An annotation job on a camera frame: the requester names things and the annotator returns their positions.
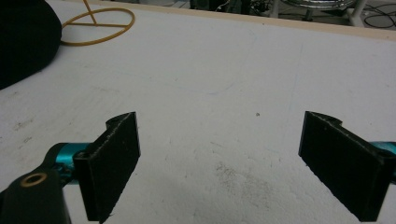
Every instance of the table surface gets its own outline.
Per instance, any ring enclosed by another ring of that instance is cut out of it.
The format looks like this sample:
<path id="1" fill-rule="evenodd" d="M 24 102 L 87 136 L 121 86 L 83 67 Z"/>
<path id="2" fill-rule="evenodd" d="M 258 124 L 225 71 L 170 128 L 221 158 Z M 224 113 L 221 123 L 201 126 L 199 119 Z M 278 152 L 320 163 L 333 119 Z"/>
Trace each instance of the table surface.
<path id="1" fill-rule="evenodd" d="M 85 12 L 49 3 L 61 21 Z M 359 223 L 298 156 L 304 112 L 395 140 L 393 33 L 100 4 L 130 7 L 134 26 L 61 46 L 51 65 L 0 91 L 0 189 L 56 143 L 91 142 L 106 120 L 136 111 L 142 156 L 106 223 Z M 64 38 L 109 32 L 67 28 Z M 73 223 L 89 223 L 78 186 L 64 197 Z M 390 186 L 378 223 L 395 222 L 394 204 Z"/>

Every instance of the brass ring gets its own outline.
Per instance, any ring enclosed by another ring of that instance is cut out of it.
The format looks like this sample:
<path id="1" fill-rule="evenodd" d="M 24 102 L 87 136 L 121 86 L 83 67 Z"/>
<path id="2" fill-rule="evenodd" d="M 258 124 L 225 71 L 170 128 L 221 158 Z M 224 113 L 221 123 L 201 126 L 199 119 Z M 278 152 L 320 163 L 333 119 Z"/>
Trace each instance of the brass ring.
<path id="1" fill-rule="evenodd" d="M 47 174 L 45 173 L 36 173 L 36 174 L 28 175 L 21 181 L 21 186 L 24 188 L 30 188 L 34 185 L 43 182 L 45 179 L 47 179 Z"/>
<path id="2" fill-rule="evenodd" d="M 126 25 L 123 25 L 123 24 L 102 24 L 102 23 L 77 23 L 77 22 L 73 22 L 73 21 L 76 21 L 76 20 L 81 19 L 83 17 L 91 16 L 92 14 L 100 13 L 100 12 L 106 12 L 106 11 L 122 11 L 122 12 L 126 12 L 129 15 L 131 15 L 132 19 L 131 19 L 130 23 L 126 24 Z M 126 31 L 128 31 L 132 27 L 132 25 L 134 25 L 134 20 L 135 20 L 134 13 L 132 11 L 126 9 L 126 8 L 121 8 L 121 7 L 109 7 L 109 8 L 102 8 L 102 9 L 93 10 L 91 12 L 86 12 L 86 13 L 83 13 L 83 14 L 81 14 L 79 16 L 76 16 L 76 17 L 70 19 L 69 21 L 65 22 L 62 25 L 62 28 L 66 27 L 67 25 L 85 25 L 85 26 L 123 27 L 123 29 L 118 31 L 118 32 L 116 32 L 113 35 L 109 35 L 107 37 L 96 39 L 96 40 L 91 40 L 91 41 L 86 41 L 86 42 L 67 42 L 67 41 L 61 40 L 61 43 L 63 45 L 66 45 L 66 46 L 88 46 L 88 45 L 99 44 L 99 43 L 105 42 L 105 41 L 107 41 L 109 39 L 112 39 L 114 37 L 117 37 L 119 35 L 122 35 Z"/>

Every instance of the black object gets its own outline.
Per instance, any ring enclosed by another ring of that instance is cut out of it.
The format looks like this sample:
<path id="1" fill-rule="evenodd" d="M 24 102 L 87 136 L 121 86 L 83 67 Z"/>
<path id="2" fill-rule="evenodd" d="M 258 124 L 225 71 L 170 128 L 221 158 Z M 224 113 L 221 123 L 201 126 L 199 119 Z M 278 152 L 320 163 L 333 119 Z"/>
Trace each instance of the black object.
<path id="1" fill-rule="evenodd" d="M 52 61 L 61 44 L 62 25 L 44 0 L 0 2 L 1 90 Z"/>
<path id="2" fill-rule="evenodd" d="M 305 112 L 299 155 L 359 221 L 376 221 L 396 156 L 341 127 L 342 121 Z"/>
<path id="3" fill-rule="evenodd" d="M 100 223 L 110 216 L 140 156 L 135 113 L 115 117 L 106 126 L 73 158 L 72 176 L 79 182 L 88 219 Z M 72 179 L 56 168 L 66 145 L 53 146 L 40 166 L 0 193 L 0 224 L 71 223 L 62 187 Z"/>

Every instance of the black fabric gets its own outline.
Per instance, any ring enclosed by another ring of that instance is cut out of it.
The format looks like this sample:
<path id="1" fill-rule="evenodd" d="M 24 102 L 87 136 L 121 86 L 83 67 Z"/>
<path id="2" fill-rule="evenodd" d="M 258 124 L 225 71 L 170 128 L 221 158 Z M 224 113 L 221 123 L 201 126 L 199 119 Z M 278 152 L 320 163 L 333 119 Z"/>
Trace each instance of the black fabric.
<path id="1" fill-rule="evenodd" d="M 61 22 L 44 0 L 0 0 L 0 90 L 47 66 L 61 37 Z"/>

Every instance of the white table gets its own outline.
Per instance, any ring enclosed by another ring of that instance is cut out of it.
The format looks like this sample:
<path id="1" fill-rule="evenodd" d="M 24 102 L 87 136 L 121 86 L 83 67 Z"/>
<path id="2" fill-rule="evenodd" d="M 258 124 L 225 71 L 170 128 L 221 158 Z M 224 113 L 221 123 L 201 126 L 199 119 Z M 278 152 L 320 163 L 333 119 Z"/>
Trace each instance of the white table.
<path id="1" fill-rule="evenodd" d="M 61 21 L 84 12 L 49 3 Z M 54 144 L 91 142 L 107 119 L 136 111 L 142 156 L 107 223 L 359 223 L 297 154 L 304 112 L 395 140 L 394 33 L 119 6 L 136 15 L 127 33 L 60 47 L 0 91 L 0 189 Z M 78 186 L 64 194 L 73 223 L 89 223 Z M 391 186 L 378 223 L 395 222 L 394 204 Z"/>

